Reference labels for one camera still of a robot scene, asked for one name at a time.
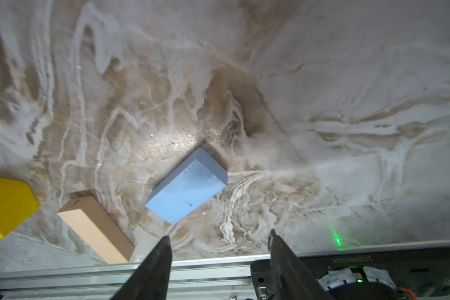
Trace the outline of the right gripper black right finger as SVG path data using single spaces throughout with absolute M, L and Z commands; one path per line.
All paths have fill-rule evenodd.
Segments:
M 331 300 L 311 271 L 275 230 L 268 239 L 271 277 L 277 300 Z

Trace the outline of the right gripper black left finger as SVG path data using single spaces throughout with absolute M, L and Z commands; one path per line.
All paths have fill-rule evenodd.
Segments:
M 172 259 L 170 237 L 164 236 L 111 300 L 165 300 Z

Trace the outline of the blue long block bottom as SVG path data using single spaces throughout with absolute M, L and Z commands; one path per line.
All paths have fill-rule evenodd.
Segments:
M 174 225 L 227 184 L 228 172 L 199 147 L 152 190 L 146 207 Z

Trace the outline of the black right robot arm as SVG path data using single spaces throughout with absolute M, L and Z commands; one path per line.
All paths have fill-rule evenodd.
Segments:
M 260 300 L 415 300 L 450 295 L 450 247 L 299 257 L 275 231 L 251 264 Z

